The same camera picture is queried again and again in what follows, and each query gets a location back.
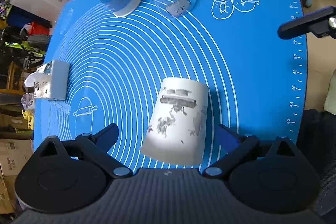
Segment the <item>white printed paper cup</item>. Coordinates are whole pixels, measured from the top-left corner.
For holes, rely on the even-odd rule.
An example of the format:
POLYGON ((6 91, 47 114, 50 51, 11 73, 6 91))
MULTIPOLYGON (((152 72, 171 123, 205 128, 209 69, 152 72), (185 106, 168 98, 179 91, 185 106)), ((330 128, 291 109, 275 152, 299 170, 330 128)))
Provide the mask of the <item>white printed paper cup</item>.
POLYGON ((198 81, 162 80, 141 153, 171 165, 199 166, 206 138, 209 87, 198 81))

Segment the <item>blue silicone baking mat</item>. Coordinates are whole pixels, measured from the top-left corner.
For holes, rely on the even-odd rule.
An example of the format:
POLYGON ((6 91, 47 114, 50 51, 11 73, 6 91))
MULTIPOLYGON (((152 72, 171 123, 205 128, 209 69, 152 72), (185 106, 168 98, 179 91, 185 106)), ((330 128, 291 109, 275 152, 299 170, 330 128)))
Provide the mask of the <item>blue silicone baking mat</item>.
POLYGON ((166 77, 209 87, 200 169, 225 154, 214 133, 220 124, 262 140, 296 141, 305 104, 306 37, 282 40, 277 30, 301 15, 301 0, 196 0, 178 18, 164 17, 154 0, 142 0, 124 18, 98 0, 69 1, 46 54, 47 61, 70 63, 67 96, 36 101, 33 144, 116 123, 120 135, 111 156, 131 169, 168 168, 140 151, 166 77))

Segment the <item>white tissue box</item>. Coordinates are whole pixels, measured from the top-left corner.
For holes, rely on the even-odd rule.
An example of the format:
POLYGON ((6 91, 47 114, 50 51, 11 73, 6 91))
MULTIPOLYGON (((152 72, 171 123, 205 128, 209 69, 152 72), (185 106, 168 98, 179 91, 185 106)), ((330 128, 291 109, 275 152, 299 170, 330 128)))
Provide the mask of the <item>white tissue box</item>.
POLYGON ((33 88, 35 99, 62 101, 66 99, 70 63, 52 60, 31 73, 24 81, 25 88, 33 88))

